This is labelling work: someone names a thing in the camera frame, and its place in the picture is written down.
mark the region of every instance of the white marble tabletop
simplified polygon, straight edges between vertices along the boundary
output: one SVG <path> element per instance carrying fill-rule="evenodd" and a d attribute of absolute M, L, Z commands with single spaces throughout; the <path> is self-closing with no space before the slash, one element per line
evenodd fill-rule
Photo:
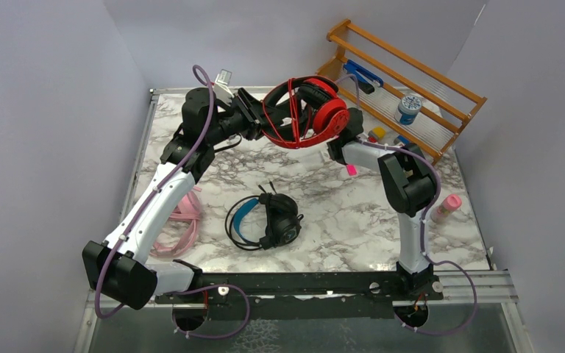
<path fill-rule="evenodd" d="M 267 92 L 262 88 L 249 91 L 258 99 Z M 181 122 L 184 100 L 184 94 L 163 94 L 159 98 L 136 199 L 150 183 L 163 147 Z M 437 107 L 430 108 L 439 112 Z M 366 132 L 379 125 L 364 114 Z M 395 136 L 389 132 L 385 140 L 392 141 Z M 181 259 L 208 272 L 394 270 L 399 254 L 397 214 L 386 201 L 380 175 L 359 167 L 356 176 L 349 176 L 345 167 L 323 157 L 325 148 L 324 144 L 301 150 L 281 149 L 262 138 L 244 141 L 217 154 L 198 184 L 203 205 L 199 239 Z M 436 168 L 443 182 L 439 201 L 455 193 L 463 205 L 444 224 L 430 224 L 432 258 L 452 260 L 465 269 L 488 269 L 482 237 L 452 152 Z M 300 213 L 305 215 L 302 231 L 290 245 L 245 252 L 227 238 L 224 217 L 237 200 L 259 194 L 257 186 L 265 187 L 269 180 L 279 193 L 297 201 Z M 255 208 L 242 222 L 246 238 L 257 240 L 263 236 L 266 218 L 260 211 Z M 158 240 L 172 243 L 186 227 L 186 223 L 169 221 Z M 150 257 L 148 263 L 169 260 Z M 442 266 L 437 270 L 454 268 Z"/>

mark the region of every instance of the black and blue headphones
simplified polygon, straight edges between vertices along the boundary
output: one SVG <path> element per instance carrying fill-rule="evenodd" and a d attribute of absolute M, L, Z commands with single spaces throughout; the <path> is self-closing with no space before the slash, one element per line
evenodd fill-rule
<path fill-rule="evenodd" d="M 263 191 L 262 194 L 244 197 L 236 202 L 226 214 L 226 219 L 224 220 L 226 234 L 239 249 L 247 251 L 265 250 L 287 245 L 298 238 L 300 229 L 302 228 L 300 221 L 304 218 L 304 215 L 298 215 L 298 204 L 291 197 L 277 193 L 274 189 L 274 185 L 271 182 L 269 184 L 274 193 L 267 193 L 265 189 L 259 185 L 259 188 Z M 239 207 L 229 222 L 230 214 L 242 202 L 245 203 Z M 265 205 L 267 227 L 265 228 L 265 236 L 259 239 L 258 242 L 254 242 L 247 240 L 241 234 L 239 227 L 241 220 L 243 220 L 257 204 Z M 235 230 L 235 233 L 237 233 L 243 243 L 234 239 L 232 229 Z"/>

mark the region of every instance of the blue object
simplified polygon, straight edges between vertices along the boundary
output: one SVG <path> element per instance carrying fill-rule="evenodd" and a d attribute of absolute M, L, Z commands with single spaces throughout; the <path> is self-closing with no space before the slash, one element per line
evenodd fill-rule
<path fill-rule="evenodd" d="M 245 241 L 246 243 L 254 243 L 254 241 L 250 241 L 244 238 L 244 236 L 239 231 L 239 226 L 241 225 L 241 220 L 244 219 L 244 217 L 246 217 L 246 215 L 250 213 L 250 211 L 252 211 L 257 204 L 259 204 L 258 199 L 248 200 L 248 202 L 242 204 L 241 207 L 239 207 L 239 210 L 237 210 L 234 219 L 232 220 L 232 227 L 235 229 L 235 232 L 237 233 L 237 235 L 239 235 L 241 240 Z"/>
<path fill-rule="evenodd" d="M 410 125 L 415 121 L 417 114 L 421 110 L 421 99 L 417 96 L 403 96 L 402 100 L 397 105 L 395 112 L 395 119 L 401 125 Z"/>
<path fill-rule="evenodd" d="M 371 71 L 367 70 L 363 66 L 360 66 L 351 60 L 347 60 L 347 63 L 343 65 L 343 69 L 347 71 L 349 74 L 355 75 L 359 82 L 365 82 L 371 84 L 365 79 L 365 77 L 367 77 L 372 81 L 378 82 L 380 84 L 380 87 L 384 85 L 384 81 L 381 78 L 379 78 Z"/>
<path fill-rule="evenodd" d="M 399 135 L 395 138 L 395 141 L 397 141 L 397 140 L 401 141 L 405 145 L 408 145 L 410 143 L 410 141 L 407 138 L 405 138 L 404 136 L 401 136 L 401 135 Z"/>

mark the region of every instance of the small pink object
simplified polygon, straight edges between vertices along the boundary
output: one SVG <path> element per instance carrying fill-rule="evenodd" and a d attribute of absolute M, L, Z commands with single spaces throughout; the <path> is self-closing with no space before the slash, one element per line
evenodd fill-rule
<path fill-rule="evenodd" d="M 354 167 L 353 165 L 348 164 L 348 165 L 345 166 L 345 168 L 347 169 L 347 173 L 348 173 L 351 177 L 353 177 L 354 175 L 356 175 L 356 173 L 357 173 L 357 172 L 356 172 L 356 167 Z"/>
<path fill-rule="evenodd" d="M 430 217 L 436 223 L 442 223 L 448 215 L 456 211 L 460 206 L 462 206 L 462 200 L 458 195 L 453 193 L 446 197 L 439 206 L 434 207 Z"/>

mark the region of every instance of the screw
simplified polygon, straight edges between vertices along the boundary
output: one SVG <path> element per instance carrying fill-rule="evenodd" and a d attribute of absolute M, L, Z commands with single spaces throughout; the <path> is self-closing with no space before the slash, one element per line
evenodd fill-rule
<path fill-rule="evenodd" d="M 218 287 L 218 293 L 221 296 L 226 296 L 228 294 L 228 287 Z"/>
<path fill-rule="evenodd" d="M 378 294 L 380 292 L 380 285 L 376 282 L 373 282 L 369 285 L 369 289 L 372 291 L 373 294 Z"/>
<path fill-rule="evenodd" d="M 440 283 L 439 281 L 436 281 L 432 284 L 432 289 L 436 292 L 436 293 L 443 293 L 443 284 Z"/>

